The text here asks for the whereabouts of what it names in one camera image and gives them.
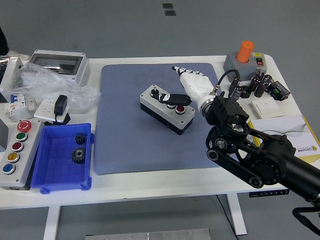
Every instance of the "gray floor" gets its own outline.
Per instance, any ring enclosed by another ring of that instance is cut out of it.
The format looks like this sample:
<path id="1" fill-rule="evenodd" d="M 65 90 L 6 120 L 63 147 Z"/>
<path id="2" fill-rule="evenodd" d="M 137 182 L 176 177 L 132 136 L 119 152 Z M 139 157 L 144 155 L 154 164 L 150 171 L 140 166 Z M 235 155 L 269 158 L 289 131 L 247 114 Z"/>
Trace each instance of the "gray floor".
<path id="1" fill-rule="evenodd" d="M 173 3 L 176 16 L 166 17 L 162 3 Z M 226 55 L 251 40 L 255 51 L 273 57 L 320 136 L 319 12 L 318 0 L 2 0 L 0 26 L 9 47 L 28 55 L 36 49 L 84 52 L 89 58 Z M 294 193 L 242 193 L 239 201 L 248 230 L 240 240 L 318 239 L 292 217 L 294 207 L 308 206 Z M 0 211 L 0 239 L 42 239 L 47 212 Z M 319 227 L 316 214 L 312 219 Z M 66 206 L 57 239 L 192 228 L 209 228 L 211 239 L 235 239 L 215 196 Z"/>

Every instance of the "clear plastic bag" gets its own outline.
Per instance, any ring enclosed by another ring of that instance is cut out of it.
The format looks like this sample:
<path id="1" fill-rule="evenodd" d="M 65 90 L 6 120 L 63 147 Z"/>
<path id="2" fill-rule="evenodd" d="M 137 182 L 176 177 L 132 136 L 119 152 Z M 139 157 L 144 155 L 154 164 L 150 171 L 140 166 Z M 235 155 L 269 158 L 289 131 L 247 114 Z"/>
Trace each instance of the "clear plastic bag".
<path id="1" fill-rule="evenodd" d="M 69 113 L 82 114 L 99 101 L 101 93 L 91 86 L 81 87 L 45 67 L 26 63 L 17 70 L 4 89 L 11 94 L 26 93 L 31 98 L 55 103 L 59 95 L 67 96 Z"/>

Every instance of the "black gear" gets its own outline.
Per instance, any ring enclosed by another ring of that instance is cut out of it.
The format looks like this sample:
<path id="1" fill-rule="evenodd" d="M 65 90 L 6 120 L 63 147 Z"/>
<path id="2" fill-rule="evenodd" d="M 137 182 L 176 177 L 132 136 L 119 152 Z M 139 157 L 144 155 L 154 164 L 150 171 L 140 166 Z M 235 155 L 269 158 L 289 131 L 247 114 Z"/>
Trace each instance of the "black gear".
<path id="1" fill-rule="evenodd" d="M 75 149 L 71 154 L 71 158 L 76 164 L 83 164 L 86 159 L 86 149 L 84 147 Z"/>
<path id="2" fill-rule="evenodd" d="M 82 133 L 77 134 L 74 139 L 75 139 L 76 143 L 79 145 L 82 145 L 86 142 L 85 135 Z"/>

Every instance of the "white table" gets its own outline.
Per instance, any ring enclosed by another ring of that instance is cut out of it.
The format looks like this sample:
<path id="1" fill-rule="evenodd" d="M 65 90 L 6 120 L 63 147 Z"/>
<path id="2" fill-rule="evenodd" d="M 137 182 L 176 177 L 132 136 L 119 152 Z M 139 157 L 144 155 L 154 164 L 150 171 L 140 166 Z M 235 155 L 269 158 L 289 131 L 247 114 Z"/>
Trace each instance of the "white table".
<path id="1" fill-rule="evenodd" d="M 210 63 L 213 65 L 219 79 L 225 72 L 223 70 L 225 58 L 226 56 L 182 56 L 90 59 L 91 75 L 88 85 L 99 89 L 101 69 L 105 65 L 113 64 Z M 287 88 L 274 60 L 268 55 L 265 56 L 265 59 L 268 66 L 267 73 Z M 229 85 L 230 83 L 225 77 L 221 83 L 221 89 L 228 91 Z M 258 116 L 250 106 L 252 100 L 252 98 L 240 99 L 239 103 L 250 115 L 250 119 L 256 119 Z M 278 102 L 278 105 L 284 116 L 301 114 L 292 95 L 285 101 Z M 94 133 L 97 108 L 97 106 L 93 107 L 86 114 L 71 115 L 69 124 L 91 123 L 92 132 Z M 0 111 L 0 118 L 8 126 L 12 128 L 16 126 L 15 123 L 9 121 L 3 111 Z M 118 173 L 99 176 L 93 171 L 93 154 L 91 161 L 92 187 L 90 190 L 53 191 L 50 194 L 42 195 L 39 189 L 11 191 L 0 188 L 0 209 L 49 207 L 44 239 L 53 240 L 56 237 L 60 206 L 227 194 L 236 234 L 243 235 L 247 234 L 247 231 L 237 193 L 285 189 L 280 184 L 266 185 L 261 189 L 253 188 L 222 167 Z M 314 165 L 319 168 L 319 161 L 316 161 Z"/>

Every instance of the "blue mat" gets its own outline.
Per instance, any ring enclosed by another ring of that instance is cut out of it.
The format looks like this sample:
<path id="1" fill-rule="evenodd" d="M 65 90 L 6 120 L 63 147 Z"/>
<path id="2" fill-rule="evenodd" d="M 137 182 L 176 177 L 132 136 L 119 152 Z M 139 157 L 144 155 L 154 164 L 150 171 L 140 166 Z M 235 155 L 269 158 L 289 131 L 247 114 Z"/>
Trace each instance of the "blue mat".
<path id="1" fill-rule="evenodd" d="M 200 71 L 214 86 L 218 82 L 209 63 L 103 67 L 94 143 L 98 175 L 217 167 L 207 158 L 206 137 L 212 126 L 198 111 L 178 135 L 140 108 L 140 94 L 152 84 L 171 94 L 185 94 L 172 66 Z M 191 107 L 198 109 L 195 102 Z"/>

